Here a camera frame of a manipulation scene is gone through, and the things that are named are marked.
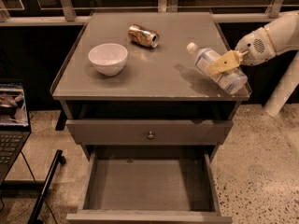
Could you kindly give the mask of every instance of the laptop keyboard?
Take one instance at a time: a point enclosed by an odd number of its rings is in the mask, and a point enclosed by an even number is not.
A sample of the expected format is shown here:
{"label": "laptop keyboard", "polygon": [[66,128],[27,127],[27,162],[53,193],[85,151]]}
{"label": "laptop keyboard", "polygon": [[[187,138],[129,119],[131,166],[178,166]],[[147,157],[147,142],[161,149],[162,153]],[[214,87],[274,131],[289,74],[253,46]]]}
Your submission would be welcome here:
{"label": "laptop keyboard", "polygon": [[0,136],[0,164],[8,164],[19,152],[22,135],[1,134]]}

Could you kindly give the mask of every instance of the laptop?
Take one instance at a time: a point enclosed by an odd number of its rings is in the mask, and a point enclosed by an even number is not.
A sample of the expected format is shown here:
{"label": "laptop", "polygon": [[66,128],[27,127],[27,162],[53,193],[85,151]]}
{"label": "laptop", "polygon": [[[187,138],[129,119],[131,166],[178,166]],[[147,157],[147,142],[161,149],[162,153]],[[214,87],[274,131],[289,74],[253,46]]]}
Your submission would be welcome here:
{"label": "laptop", "polygon": [[0,188],[31,133],[21,80],[0,79]]}

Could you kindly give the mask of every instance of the white pole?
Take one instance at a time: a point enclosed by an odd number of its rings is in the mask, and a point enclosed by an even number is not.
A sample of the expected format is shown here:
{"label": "white pole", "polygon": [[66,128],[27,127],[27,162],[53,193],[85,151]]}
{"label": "white pole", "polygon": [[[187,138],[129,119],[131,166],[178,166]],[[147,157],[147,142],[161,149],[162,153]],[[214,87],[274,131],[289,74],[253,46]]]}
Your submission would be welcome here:
{"label": "white pole", "polygon": [[275,116],[287,102],[292,92],[299,84],[299,51],[296,53],[287,71],[273,91],[271,97],[264,106],[265,112]]}

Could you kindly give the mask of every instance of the speckled floor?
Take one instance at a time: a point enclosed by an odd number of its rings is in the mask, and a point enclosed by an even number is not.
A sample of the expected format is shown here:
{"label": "speckled floor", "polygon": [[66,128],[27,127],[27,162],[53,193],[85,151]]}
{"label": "speckled floor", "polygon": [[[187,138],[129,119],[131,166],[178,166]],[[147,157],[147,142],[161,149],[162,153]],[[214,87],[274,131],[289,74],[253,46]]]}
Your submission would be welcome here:
{"label": "speckled floor", "polygon": [[[77,210],[88,162],[67,129],[55,131],[57,111],[31,117],[33,132],[23,153],[36,179],[45,178],[57,149],[64,152],[67,164],[58,166],[47,200],[58,223],[67,223],[66,214]],[[299,105],[285,105],[275,118],[260,105],[240,106],[212,171],[221,213],[234,224],[299,223]],[[31,179],[22,156],[7,179]],[[0,223],[27,223],[35,197],[35,192],[5,191]],[[39,218],[55,223],[46,205]]]}

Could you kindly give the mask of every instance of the drawer knob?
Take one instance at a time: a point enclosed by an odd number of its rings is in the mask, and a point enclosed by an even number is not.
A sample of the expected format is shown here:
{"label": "drawer knob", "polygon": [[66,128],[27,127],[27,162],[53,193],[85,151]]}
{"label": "drawer knob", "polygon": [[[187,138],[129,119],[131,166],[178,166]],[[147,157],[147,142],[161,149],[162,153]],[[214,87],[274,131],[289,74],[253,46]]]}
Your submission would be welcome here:
{"label": "drawer knob", "polygon": [[155,138],[155,135],[153,134],[153,132],[152,131],[149,131],[149,133],[148,133],[148,139],[149,140],[152,140],[152,139],[154,139]]}

